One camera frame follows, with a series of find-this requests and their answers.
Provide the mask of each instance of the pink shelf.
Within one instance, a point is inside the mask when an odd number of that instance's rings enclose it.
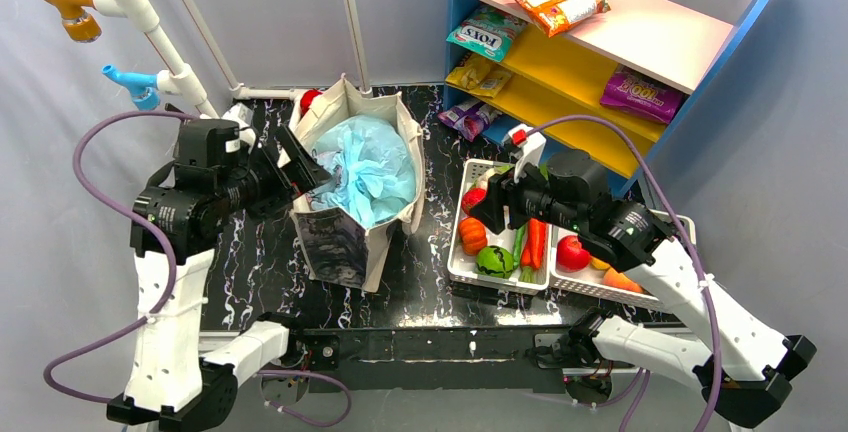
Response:
[[[529,20],[513,0],[480,0]],[[609,0],[565,37],[691,94],[733,26],[668,0]]]

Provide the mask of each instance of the blue plastic bag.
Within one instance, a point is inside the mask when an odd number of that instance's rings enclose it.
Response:
[[[356,116],[314,144],[333,179],[310,193],[312,210],[342,207],[363,227],[393,219],[415,199],[415,169],[406,143],[383,119]]]

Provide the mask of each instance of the canvas bag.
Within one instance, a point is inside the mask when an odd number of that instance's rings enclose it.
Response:
[[[366,292],[376,292],[398,225],[415,233],[424,210],[424,142],[421,126],[409,114],[401,94],[369,98],[342,78],[317,96],[294,127],[295,137],[307,151],[319,137],[340,122],[357,115],[381,118],[394,126],[406,143],[415,169],[415,199],[392,220],[365,229],[340,207],[312,211],[306,197],[292,204],[291,217],[309,266],[309,278]]]

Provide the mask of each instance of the orange snack bag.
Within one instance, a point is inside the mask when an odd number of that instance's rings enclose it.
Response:
[[[610,10],[607,0],[515,0],[548,37]]]

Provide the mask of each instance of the purple snack bag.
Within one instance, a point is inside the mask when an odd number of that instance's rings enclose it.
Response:
[[[601,105],[668,124],[684,97],[685,94],[677,89],[619,65],[604,88]]]
[[[448,127],[457,130],[466,140],[473,141],[500,112],[491,105],[477,99],[468,99],[439,113],[439,120]]]

